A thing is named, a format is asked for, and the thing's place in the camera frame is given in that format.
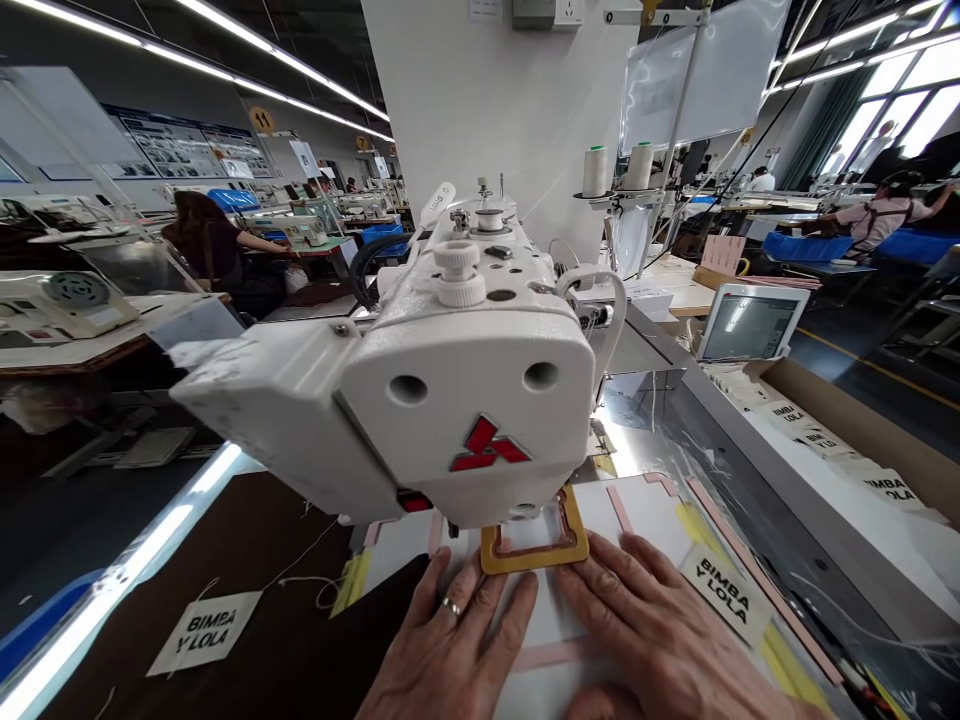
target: ring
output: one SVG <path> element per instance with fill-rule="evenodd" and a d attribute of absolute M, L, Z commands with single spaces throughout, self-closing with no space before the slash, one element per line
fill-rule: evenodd
<path fill-rule="evenodd" d="M 444 607 L 450 608 L 450 611 L 453 613 L 454 617 L 460 617 L 460 615 L 463 613 L 463 609 L 448 597 L 444 597 L 443 600 L 440 601 L 440 604 Z"/>

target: yellow sign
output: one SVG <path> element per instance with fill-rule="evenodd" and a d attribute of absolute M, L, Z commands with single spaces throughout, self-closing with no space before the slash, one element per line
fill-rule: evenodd
<path fill-rule="evenodd" d="M 277 129 L 273 124 L 273 118 L 262 107 L 254 106 L 250 108 L 250 122 L 257 129 L 257 132 L 272 133 Z"/>

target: thread spool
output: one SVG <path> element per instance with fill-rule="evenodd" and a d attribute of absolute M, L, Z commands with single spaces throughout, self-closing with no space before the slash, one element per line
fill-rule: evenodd
<path fill-rule="evenodd" d="M 630 152 L 630 163 L 623 176 L 624 190 L 646 190 L 650 186 L 650 171 L 653 169 L 653 146 L 639 143 Z"/>
<path fill-rule="evenodd" d="M 500 232 L 503 230 L 503 210 L 488 208 L 477 210 L 477 229 L 480 232 Z"/>
<path fill-rule="evenodd" d="M 603 197 L 610 190 L 610 175 L 607 172 L 607 150 L 603 145 L 594 145 L 583 155 L 583 197 Z"/>

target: person's hair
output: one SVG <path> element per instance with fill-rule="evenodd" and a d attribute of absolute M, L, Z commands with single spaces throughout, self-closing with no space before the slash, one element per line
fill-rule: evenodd
<path fill-rule="evenodd" d="M 177 219 L 163 228 L 161 235 L 181 251 L 203 251 L 204 243 L 209 241 L 207 227 L 229 222 L 220 206 L 203 193 L 192 190 L 177 192 L 173 196 L 173 204 L 177 207 Z"/>
<path fill-rule="evenodd" d="M 886 188 L 887 197 L 910 197 L 911 191 L 923 183 L 923 175 L 916 170 L 900 170 L 885 177 L 877 188 Z"/>

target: red logo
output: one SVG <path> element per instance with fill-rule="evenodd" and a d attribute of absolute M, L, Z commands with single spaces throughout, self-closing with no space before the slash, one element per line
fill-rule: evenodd
<path fill-rule="evenodd" d="M 490 467 L 498 457 L 502 457 L 509 463 L 530 460 L 530 456 L 509 437 L 505 435 L 497 437 L 498 429 L 484 415 L 477 418 L 477 424 L 473 426 L 467 441 L 463 444 L 470 452 L 457 455 L 453 459 L 453 464 L 450 465 L 450 472 Z"/>

